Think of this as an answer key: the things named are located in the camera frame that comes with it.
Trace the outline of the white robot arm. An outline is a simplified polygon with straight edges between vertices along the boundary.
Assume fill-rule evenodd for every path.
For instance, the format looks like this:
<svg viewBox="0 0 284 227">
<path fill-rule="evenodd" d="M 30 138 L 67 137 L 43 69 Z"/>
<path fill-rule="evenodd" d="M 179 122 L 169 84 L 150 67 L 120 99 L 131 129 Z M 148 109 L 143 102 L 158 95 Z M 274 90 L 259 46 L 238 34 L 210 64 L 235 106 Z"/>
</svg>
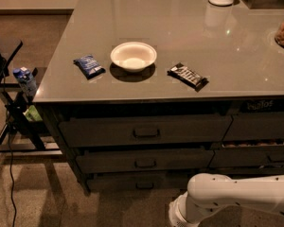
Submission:
<svg viewBox="0 0 284 227">
<path fill-rule="evenodd" d="M 232 179 L 200 173 L 187 184 L 187 192 L 169 204 L 171 227 L 199 227 L 228 206 L 240 206 L 284 216 L 284 175 Z"/>
</svg>

